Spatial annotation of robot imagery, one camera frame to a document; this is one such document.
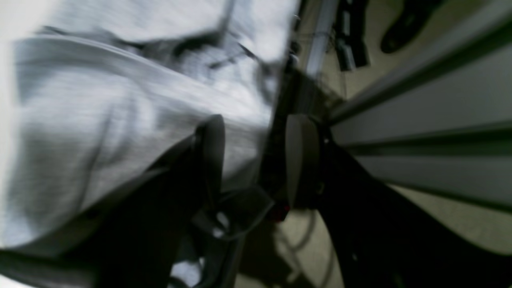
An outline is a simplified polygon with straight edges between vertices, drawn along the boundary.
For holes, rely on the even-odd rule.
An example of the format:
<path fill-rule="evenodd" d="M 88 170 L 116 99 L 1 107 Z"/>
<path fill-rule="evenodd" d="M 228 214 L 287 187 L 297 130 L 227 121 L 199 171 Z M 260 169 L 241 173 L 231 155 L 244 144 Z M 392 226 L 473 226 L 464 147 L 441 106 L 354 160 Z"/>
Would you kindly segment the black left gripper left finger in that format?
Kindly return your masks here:
<path fill-rule="evenodd" d="M 1 275 L 36 288 L 165 288 L 183 234 L 215 206 L 223 117 L 203 120 L 144 173 L 43 236 L 1 250 Z"/>

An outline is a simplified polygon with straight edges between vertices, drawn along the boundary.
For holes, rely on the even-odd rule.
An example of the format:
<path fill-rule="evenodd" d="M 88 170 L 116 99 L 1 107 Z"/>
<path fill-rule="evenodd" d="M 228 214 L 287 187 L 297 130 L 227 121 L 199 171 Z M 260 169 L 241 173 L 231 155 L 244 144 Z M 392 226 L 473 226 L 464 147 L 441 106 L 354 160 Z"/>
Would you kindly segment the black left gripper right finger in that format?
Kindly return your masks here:
<path fill-rule="evenodd" d="M 510 288 L 511 257 L 469 243 L 373 178 L 308 116 L 285 129 L 288 201 L 317 210 L 346 288 Z"/>

